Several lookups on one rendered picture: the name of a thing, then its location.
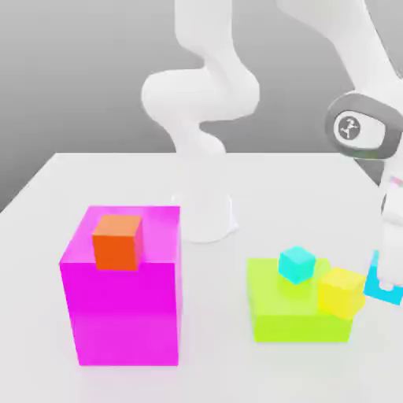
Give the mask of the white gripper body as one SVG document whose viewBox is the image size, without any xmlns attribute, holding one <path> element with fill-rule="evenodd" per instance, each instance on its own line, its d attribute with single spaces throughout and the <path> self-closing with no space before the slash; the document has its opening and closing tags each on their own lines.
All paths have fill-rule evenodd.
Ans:
<svg viewBox="0 0 403 403">
<path fill-rule="evenodd" d="M 379 247 L 381 286 L 403 286 L 403 227 L 384 222 Z"/>
</svg>

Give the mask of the small yellow cube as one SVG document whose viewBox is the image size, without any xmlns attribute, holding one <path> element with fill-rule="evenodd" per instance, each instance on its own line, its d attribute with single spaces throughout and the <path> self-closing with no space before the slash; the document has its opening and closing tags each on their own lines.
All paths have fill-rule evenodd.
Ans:
<svg viewBox="0 0 403 403">
<path fill-rule="evenodd" d="M 364 307 L 366 277 L 343 268 L 331 268 L 318 282 L 318 309 L 352 320 Z"/>
</svg>

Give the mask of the small cyan cube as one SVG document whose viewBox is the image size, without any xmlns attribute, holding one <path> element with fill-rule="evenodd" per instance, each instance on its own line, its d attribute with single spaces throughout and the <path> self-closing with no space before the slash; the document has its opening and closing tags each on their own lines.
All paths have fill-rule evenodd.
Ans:
<svg viewBox="0 0 403 403">
<path fill-rule="evenodd" d="M 279 257 L 279 274 L 297 285 L 312 278 L 316 257 L 301 246 L 284 250 Z"/>
</svg>

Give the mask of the small orange cube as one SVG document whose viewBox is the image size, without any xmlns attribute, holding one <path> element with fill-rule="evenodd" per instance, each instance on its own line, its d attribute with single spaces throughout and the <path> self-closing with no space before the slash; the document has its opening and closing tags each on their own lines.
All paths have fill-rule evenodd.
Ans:
<svg viewBox="0 0 403 403">
<path fill-rule="evenodd" d="M 92 242 L 98 270 L 136 271 L 143 255 L 142 217 L 103 215 Z"/>
</svg>

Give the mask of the large lime green box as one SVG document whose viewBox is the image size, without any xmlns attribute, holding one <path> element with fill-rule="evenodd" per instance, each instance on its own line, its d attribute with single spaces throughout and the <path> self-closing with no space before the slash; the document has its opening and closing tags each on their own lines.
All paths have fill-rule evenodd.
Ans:
<svg viewBox="0 0 403 403">
<path fill-rule="evenodd" d="M 294 285 L 276 258 L 249 258 L 246 289 L 255 342 L 348 342 L 353 321 L 318 308 L 318 282 L 331 268 L 316 260 L 313 277 Z"/>
</svg>

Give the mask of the large magenta box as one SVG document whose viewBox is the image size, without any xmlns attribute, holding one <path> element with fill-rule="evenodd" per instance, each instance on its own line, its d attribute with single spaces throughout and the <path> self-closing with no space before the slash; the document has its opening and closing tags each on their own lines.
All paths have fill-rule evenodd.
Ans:
<svg viewBox="0 0 403 403">
<path fill-rule="evenodd" d="M 104 215 L 142 218 L 137 270 L 97 269 L 92 234 Z M 87 209 L 59 262 L 80 365 L 178 365 L 181 245 L 177 205 Z"/>
</svg>

